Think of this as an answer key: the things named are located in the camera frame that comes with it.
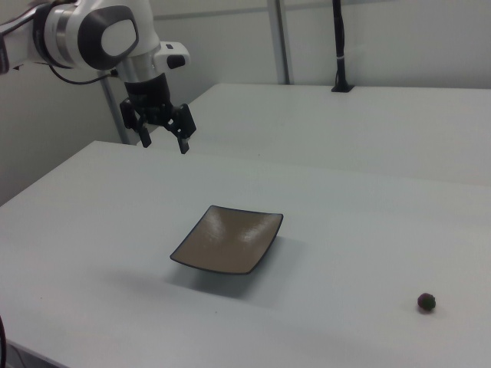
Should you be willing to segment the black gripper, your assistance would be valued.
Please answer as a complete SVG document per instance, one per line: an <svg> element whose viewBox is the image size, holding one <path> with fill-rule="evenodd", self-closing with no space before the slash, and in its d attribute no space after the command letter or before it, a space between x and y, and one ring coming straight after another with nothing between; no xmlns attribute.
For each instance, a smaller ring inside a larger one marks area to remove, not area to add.
<svg viewBox="0 0 491 368"><path fill-rule="evenodd" d="M170 89L166 75L140 83L125 83L128 97L120 103L124 126L139 135L144 148L151 143L147 123L165 125L177 139L180 152L189 151L189 139L196 132L196 124L187 104L171 110Z"/></svg>

